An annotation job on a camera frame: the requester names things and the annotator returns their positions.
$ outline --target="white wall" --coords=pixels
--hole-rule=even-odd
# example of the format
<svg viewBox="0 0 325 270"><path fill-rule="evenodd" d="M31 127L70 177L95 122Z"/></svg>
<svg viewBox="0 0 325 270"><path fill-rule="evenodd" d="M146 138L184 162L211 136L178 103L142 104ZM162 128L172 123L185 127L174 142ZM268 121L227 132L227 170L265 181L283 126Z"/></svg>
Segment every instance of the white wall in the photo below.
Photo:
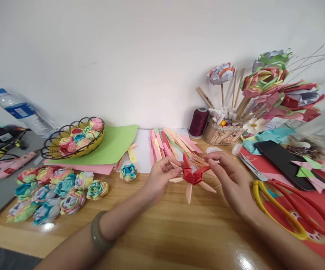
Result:
<svg viewBox="0 0 325 270"><path fill-rule="evenodd" d="M0 0L0 88L58 125L99 116L189 127L204 105L196 86L221 106L219 86L206 79L212 67L250 70L260 53L291 47L306 57L324 43L320 0ZM300 78L325 88L325 62ZM18 122L0 108L6 123Z"/></svg>

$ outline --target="wire basket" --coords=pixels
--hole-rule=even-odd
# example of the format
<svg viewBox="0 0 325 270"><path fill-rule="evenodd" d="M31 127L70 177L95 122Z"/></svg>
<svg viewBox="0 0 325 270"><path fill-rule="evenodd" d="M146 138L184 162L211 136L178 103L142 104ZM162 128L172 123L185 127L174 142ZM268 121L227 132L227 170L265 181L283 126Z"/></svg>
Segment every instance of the wire basket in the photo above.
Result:
<svg viewBox="0 0 325 270"><path fill-rule="evenodd" d="M60 149L60 140L62 138L67 138L71 136L71 130L75 128L85 129L85 127L89 126L89 122L96 117L84 117L79 121L74 121L70 125L66 125L61 127L58 131L55 131L50 135L50 137L43 143L43 148L41 148L41 156L47 159L68 159L68 158L76 158L80 156L84 156L92 152L96 149L96 147L101 143L104 133L105 133L105 122L102 121L102 129L99 135L91 140L91 142L78 149L76 152L68 154L66 156L62 156Z"/></svg>
<svg viewBox="0 0 325 270"><path fill-rule="evenodd" d="M222 127L210 118L204 129L204 139L208 144L229 146L236 143L245 130L240 126Z"/></svg>

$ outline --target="red thread spool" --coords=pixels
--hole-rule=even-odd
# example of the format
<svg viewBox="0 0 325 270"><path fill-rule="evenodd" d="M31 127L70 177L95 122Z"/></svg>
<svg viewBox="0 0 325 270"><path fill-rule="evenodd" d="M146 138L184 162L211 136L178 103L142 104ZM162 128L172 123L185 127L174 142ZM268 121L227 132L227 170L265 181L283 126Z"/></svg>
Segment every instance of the red thread spool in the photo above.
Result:
<svg viewBox="0 0 325 270"><path fill-rule="evenodd" d="M204 107L198 108L193 112L193 117L189 130L190 135L198 138L201 137L208 115L208 110Z"/></svg>

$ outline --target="bracelet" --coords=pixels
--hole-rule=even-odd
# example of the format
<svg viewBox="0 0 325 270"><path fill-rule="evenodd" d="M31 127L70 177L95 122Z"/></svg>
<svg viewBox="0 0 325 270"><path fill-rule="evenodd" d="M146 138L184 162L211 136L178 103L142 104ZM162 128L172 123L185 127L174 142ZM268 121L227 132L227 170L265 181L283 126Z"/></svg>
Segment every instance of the bracelet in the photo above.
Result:
<svg viewBox="0 0 325 270"><path fill-rule="evenodd" d="M107 211L101 211L100 213L98 213L96 215L96 217L94 218L92 225L91 225L91 236L92 236L92 240L95 244L95 247L97 247L98 250L100 250L101 252L105 252L108 249L110 249L116 242L116 240L114 241L107 241L104 239L104 237L102 237L100 230L99 230L99 220L100 217L107 213Z"/></svg>

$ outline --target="plastic bottle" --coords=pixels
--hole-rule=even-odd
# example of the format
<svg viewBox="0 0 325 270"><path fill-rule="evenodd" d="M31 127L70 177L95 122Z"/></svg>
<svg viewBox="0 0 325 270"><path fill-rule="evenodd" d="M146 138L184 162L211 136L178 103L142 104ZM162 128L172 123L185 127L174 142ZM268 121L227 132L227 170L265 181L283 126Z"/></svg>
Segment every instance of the plastic bottle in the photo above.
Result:
<svg viewBox="0 0 325 270"><path fill-rule="evenodd" d="M26 101L3 88L0 88L0 106L43 138L48 138L55 131Z"/></svg>

